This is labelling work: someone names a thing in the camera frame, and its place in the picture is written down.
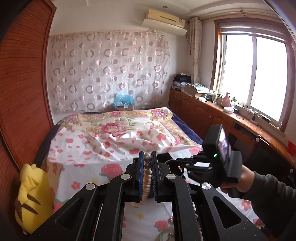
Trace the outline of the right hand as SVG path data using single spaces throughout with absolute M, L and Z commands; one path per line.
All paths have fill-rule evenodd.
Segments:
M 255 173 L 246 166 L 241 166 L 241 176 L 238 183 L 222 183 L 220 189 L 224 193 L 228 193 L 230 188 L 236 188 L 239 192 L 246 193 L 254 183 Z

